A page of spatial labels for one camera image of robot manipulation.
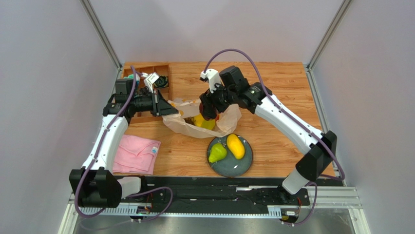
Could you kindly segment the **yellow fake banana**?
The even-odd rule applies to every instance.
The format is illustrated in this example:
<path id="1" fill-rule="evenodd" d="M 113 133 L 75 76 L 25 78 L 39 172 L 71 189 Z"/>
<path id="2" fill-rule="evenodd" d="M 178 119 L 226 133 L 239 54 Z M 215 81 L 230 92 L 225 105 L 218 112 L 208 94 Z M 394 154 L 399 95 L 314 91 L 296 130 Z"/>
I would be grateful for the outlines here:
<path id="1" fill-rule="evenodd" d="M 197 116 L 192 117 L 193 125 L 196 127 L 213 130 L 216 126 L 216 120 L 206 120 L 203 118 L 201 114 L 198 114 Z"/>

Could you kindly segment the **banana print plastic bag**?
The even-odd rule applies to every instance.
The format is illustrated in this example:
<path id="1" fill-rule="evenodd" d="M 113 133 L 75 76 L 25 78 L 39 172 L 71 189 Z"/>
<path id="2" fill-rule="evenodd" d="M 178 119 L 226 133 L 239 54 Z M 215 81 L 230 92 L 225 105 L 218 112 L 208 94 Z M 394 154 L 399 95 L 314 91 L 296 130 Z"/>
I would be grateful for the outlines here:
<path id="1" fill-rule="evenodd" d="M 163 116 L 163 123 L 172 131 L 194 138 L 224 137 L 232 134 L 242 114 L 238 105 L 230 105 L 213 120 L 205 120 L 199 111 L 198 99 L 170 100 L 177 114 Z"/>

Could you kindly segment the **green fake pear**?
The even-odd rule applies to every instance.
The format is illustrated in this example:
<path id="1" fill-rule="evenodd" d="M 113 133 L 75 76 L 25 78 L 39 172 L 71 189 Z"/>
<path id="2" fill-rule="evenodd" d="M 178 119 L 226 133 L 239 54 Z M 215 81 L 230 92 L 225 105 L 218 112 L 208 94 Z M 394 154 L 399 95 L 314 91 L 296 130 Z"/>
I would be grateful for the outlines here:
<path id="1" fill-rule="evenodd" d="M 227 156 L 227 149 L 221 144 L 216 143 L 212 146 L 208 157 L 209 163 L 215 163 L 223 160 Z"/>

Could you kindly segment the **yellow fake mango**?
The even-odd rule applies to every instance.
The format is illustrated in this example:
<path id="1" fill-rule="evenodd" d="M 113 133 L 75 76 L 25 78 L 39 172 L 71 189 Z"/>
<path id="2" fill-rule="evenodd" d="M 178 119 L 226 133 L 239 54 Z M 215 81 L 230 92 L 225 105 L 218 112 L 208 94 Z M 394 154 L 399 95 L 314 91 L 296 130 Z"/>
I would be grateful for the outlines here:
<path id="1" fill-rule="evenodd" d="M 245 147 L 237 135 L 228 135 L 226 138 L 226 144 L 237 160 L 240 160 L 245 156 Z"/>

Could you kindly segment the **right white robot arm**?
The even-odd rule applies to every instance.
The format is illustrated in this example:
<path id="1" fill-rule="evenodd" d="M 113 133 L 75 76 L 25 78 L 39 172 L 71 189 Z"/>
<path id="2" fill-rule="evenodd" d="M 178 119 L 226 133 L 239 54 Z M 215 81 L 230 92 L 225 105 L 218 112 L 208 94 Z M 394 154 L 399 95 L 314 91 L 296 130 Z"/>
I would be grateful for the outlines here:
<path id="1" fill-rule="evenodd" d="M 271 123 L 304 154 L 282 182 L 286 193 L 294 195 L 315 181 L 334 160 L 337 137 L 333 132 L 323 133 L 306 123 L 285 107 L 262 82 L 249 84 L 238 67 L 230 66 L 221 72 L 207 69 L 201 72 L 200 80 L 209 85 L 209 89 L 200 95 L 203 118 L 214 119 L 230 105 L 237 104 Z"/>

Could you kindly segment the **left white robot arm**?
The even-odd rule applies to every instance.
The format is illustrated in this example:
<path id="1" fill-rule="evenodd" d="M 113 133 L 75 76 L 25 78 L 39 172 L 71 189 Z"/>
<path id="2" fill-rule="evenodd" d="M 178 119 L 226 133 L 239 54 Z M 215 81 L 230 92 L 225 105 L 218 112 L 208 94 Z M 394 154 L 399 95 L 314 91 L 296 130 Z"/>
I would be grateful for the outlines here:
<path id="1" fill-rule="evenodd" d="M 137 112 L 150 112 L 154 117 L 178 113 L 154 87 L 159 77 L 155 73 L 143 79 L 140 88 L 137 79 L 119 79 L 115 93 L 103 108 L 103 119 L 96 143 L 80 169 L 73 169 L 69 182 L 77 206 L 82 208 L 116 208 L 122 199 L 141 190 L 141 178 L 117 179 L 113 173 L 116 151 Z"/>

